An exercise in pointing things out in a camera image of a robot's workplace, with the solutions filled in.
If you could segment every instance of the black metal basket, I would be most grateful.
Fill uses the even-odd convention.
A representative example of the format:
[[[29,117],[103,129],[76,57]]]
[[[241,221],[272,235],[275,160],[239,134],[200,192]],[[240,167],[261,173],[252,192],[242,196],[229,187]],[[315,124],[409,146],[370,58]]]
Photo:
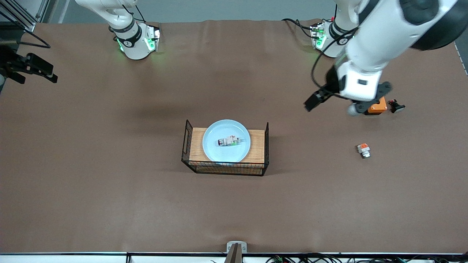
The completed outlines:
[[[263,163],[252,162],[216,162],[190,160],[190,146],[192,143],[193,127],[189,120],[185,123],[185,135],[182,148],[182,162],[198,174],[216,175],[254,175],[263,176],[270,163],[268,153],[268,123],[265,129],[265,159]]]

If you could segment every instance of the brown table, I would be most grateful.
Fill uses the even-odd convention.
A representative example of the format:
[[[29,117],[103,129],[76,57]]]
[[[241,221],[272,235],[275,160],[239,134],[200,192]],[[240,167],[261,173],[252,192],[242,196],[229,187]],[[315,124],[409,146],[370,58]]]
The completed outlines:
[[[304,110],[317,52],[285,22],[163,24],[142,61],[107,27],[39,24],[52,49],[19,50],[58,83],[28,75],[0,95],[3,251],[467,250],[468,81],[453,44],[385,69],[406,110],[349,117],[336,98]],[[224,118],[270,123],[265,177],[180,161],[186,119]]]

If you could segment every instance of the round plate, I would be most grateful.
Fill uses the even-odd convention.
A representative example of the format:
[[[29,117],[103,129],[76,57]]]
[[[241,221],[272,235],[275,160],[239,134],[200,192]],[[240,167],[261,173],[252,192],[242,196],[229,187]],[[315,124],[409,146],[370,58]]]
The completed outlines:
[[[237,136],[241,142],[235,146],[218,146],[218,140]],[[240,162],[250,150],[250,134],[240,123],[233,120],[220,120],[208,127],[203,135],[203,151],[212,161]]]

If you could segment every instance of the orange block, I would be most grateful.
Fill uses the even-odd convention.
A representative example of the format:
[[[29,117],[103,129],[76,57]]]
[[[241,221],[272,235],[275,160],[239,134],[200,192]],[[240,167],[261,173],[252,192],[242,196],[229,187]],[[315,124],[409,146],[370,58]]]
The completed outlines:
[[[367,113],[370,115],[378,115],[386,110],[387,102],[385,101],[385,97],[381,97],[379,103],[372,104],[372,106],[367,109]]]

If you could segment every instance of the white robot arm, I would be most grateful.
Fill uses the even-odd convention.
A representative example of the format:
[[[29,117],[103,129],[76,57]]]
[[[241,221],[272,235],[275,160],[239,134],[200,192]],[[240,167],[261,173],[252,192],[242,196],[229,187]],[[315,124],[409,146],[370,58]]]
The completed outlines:
[[[388,82],[379,84],[382,70],[390,60],[409,47],[431,50],[445,46],[468,25],[468,0],[336,0],[336,3],[335,20],[319,25],[322,30],[313,29],[319,37],[314,45],[325,55],[336,54],[336,63],[327,74],[327,84],[305,103],[307,110],[333,93],[354,102],[348,109],[350,115],[364,113],[391,89]],[[340,10],[343,6],[347,12]],[[346,33],[357,25],[356,34]],[[319,47],[319,42],[327,46]]]
[[[120,49],[131,59],[143,59],[156,51],[160,29],[136,22],[126,8],[136,6],[138,0],[75,0],[110,25],[117,36]]]

